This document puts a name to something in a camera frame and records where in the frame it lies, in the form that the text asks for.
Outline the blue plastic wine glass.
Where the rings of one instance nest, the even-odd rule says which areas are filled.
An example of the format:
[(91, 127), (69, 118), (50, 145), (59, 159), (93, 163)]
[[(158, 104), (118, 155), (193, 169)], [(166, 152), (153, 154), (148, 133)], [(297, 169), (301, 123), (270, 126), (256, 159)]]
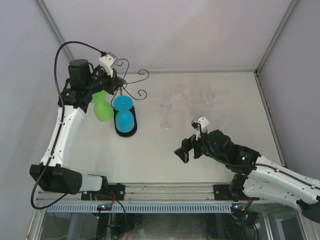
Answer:
[(113, 106), (117, 110), (115, 116), (117, 130), (124, 134), (132, 131), (135, 126), (134, 116), (130, 112), (133, 107), (133, 100), (129, 96), (120, 95), (113, 101)]

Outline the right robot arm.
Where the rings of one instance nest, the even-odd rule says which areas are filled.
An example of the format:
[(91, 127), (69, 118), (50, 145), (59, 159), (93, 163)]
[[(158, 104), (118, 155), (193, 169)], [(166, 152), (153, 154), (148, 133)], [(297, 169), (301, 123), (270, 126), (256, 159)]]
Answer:
[(320, 181), (301, 175), (267, 159), (259, 152), (232, 142), (220, 130), (185, 138), (174, 151), (185, 164), (189, 152), (194, 159), (206, 156), (234, 173), (230, 195), (237, 200), (270, 200), (296, 210), (316, 223), (320, 221)]

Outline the clear flute near right arm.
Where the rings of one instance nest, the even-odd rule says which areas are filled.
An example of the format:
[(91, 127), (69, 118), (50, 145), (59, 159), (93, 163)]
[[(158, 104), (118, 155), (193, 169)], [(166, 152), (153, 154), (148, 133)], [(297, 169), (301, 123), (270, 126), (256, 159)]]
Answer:
[(218, 129), (222, 132), (227, 131), (233, 123), (233, 118), (229, 114), (223, 114), (218, 122)]

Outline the clear champagne flute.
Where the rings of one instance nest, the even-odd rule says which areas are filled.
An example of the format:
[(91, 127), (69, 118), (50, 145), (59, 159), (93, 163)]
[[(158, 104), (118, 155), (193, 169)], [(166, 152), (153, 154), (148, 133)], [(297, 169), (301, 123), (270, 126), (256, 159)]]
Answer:
[(170, 119), (170, 113), (172, 109), (172, 100), (169, 97), (162, 97), (160, 99), (161, 121), (160, 126), (164, 130), (169, 130), (173, 126), (173, 122)]

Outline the copper wire wine glass rack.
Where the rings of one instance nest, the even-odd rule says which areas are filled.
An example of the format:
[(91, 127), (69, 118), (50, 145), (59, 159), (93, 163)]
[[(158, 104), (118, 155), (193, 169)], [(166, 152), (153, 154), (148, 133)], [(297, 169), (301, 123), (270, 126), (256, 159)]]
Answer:
[(138, 130), (134, 100), (145, 100), (147, 98), (147, 92), (143, 89), (139, 89), (137, 91), (138, 97), (134, 97), (127, 91), (127, 86), (147, 80), (150, 77), (150, 73), (146, 69), (140, 69), (137, 74), (146, 75), (146, 77), (140, 80), (127, 82), (125, 80), (125, 77), (129, 70), (130, 62), (125, 58), (120, 58), (117, 66), (121, 67), (124, 63), (127, 63), (127, 67), (122, 78), (124, 83), (121, 87), (118, 88), (118, 90), (112, 97), (111, 106), (113, 108), (113, 122), (115, 132), (122, 138), (129, 138), (132, 137)]

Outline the green plastic wine glass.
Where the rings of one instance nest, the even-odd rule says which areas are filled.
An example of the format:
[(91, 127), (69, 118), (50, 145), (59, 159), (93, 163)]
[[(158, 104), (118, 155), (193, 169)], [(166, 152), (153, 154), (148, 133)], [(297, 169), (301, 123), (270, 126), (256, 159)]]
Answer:
[(106, 101), (107, 92), (102, 90), (92, 95), (93, 111), (96, 118), (100, 122), (109, 122), (113, 116), (114, 111), (111, 104)]

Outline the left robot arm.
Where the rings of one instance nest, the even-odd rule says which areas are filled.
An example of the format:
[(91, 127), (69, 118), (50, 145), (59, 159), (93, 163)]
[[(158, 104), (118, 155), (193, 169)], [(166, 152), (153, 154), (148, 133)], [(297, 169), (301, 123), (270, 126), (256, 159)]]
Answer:
[(98, 200), (109, 196), (105, 176), (71, 169), (70, 152), (93, 94), (106, 91), (113, 95), (124, 83), (115, 70), (118, 61), (116, 56), (108, 53), (99, 58), (94, 69), (90, 69), (90, 63), (85, 59), (69, 63), (69, 78), (59, 97), (56, 125), (48, 148), (40, 163), (29, 169), (29, 174), (42, 190), (71, 195), (90, 191)]

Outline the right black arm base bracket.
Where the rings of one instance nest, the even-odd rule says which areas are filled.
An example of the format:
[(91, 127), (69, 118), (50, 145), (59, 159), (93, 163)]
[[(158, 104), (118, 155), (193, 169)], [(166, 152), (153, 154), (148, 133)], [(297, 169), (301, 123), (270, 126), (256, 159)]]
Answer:
[(233, 196), (229, 184), (215, 184), (213, 186), (214, 199), (216, 201), (232, 201)]

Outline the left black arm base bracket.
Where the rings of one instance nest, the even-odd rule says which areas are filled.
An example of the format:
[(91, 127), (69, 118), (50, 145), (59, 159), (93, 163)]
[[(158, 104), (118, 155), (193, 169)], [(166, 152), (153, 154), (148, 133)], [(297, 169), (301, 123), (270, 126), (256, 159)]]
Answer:
[(118, 201), (123, 201), (126, 193), (126, 186), (124, 184), (109, 184), (108, 185), (108, 196), (112, 199), (116, 199)]

